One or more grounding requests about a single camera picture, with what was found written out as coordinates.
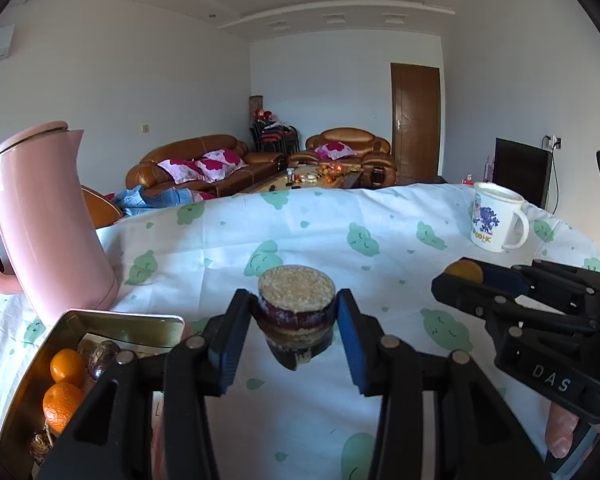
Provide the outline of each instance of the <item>black monitor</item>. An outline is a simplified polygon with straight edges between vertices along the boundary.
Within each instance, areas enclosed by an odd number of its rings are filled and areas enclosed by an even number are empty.
[[[496,139],[493,182],[544,209],[553,161],[553,153],[542,148]]]

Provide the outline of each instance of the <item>white mug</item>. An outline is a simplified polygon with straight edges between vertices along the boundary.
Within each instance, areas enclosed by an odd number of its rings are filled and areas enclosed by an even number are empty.
[[[517,249],[529,236],[529,220],[521,208],[525,199],[515,191],[491,182],[476,182],[474,212],[471,221],[471,241],[492,253]],[[517,244],[505,244],[507,235],[522,222],[522,237]]]

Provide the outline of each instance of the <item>finger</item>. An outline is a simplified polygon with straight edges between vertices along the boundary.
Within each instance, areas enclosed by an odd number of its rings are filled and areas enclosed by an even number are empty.
[[[567,456],[573,443],[573,431],[577,424],[578,417],[576,415],[557,404],[551,404],[544,441],[553,456],[556,458]]]

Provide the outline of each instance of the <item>white wall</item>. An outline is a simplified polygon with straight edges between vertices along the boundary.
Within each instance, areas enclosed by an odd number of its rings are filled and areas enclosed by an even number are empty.
[[[495,137],[534,146],[562,137],[556,214],[600,247],[600,35],[580,4],[466,0],[443,41],[443,176],[482,176]],[[547,209],[554,204],[552,179]]]
[[[391,63],[440,69],[443,142],[445,77],[438,36],[329,30],[255,41],[251,91],[264,96],[266,110],[299,130],[302,146],[307,137],[337,126],[362,128],[391,142]]]
[[[32,0],[7,9],[0,26],[10,23],[10,56],[0,62],[0,142],[50,120],[83,128],[78,173],[86,186],[124,189],[126,172],[173,140],[249,139],[244,40],[121,0]]]

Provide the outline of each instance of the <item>floral cushion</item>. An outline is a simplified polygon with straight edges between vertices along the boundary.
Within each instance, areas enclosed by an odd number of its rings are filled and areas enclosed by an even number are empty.
[[[244,161],[231,150],[215,150],[214,152],[205,153],[202,157],[222,162],[230,168],[234,168],[234,170],[247,167]]]
[[[202,180],[203,182],[207,182],[203,171],[190,160],[170,158],[158,162],[158,166],[169,173],[176,184],[183,184],[184,182],[190,182],[191,180]]]
[[[219,160],[211,160],[210,158],[201,158],[193,162],[200,171],[205,175],[207,182],[216,182],[231,175],[236,168],[232,168]]]
[[[336,160],[343,156],[357,155],[358,152],[353,151],[349,146],[339,142],[338,140],[332,140],[326,144],[318,146],[315,153],[320,157],[320,160]]]
[[[203,200],[211,200],[216,198],[211,193],[207,193],[205,191],[195,191],[193,189],[188,190],[191,193],[191,199],[193,203],[202,202]]]

